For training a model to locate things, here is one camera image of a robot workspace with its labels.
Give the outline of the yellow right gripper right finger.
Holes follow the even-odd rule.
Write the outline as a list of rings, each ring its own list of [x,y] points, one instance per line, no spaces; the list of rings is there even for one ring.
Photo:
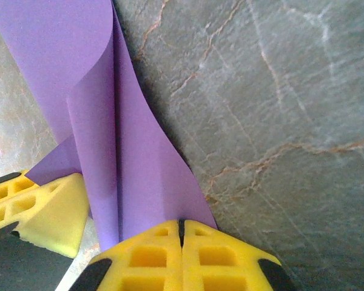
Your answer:
[[[273,255],[193,220],[181,220],[183,291],[295,291]]]

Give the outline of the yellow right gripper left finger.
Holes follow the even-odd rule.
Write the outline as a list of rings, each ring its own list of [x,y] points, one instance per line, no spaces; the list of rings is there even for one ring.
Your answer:
[[[163,222],[95,256],[69,291],[181,291],[178,221]]]

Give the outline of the purple cloth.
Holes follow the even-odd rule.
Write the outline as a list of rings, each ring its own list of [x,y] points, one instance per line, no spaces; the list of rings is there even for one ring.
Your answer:
[[[29,178],[81,172],[102,250],[168,220],[215,227],[144,98],[112,0],[0,0],[0,33],[58,143]]]

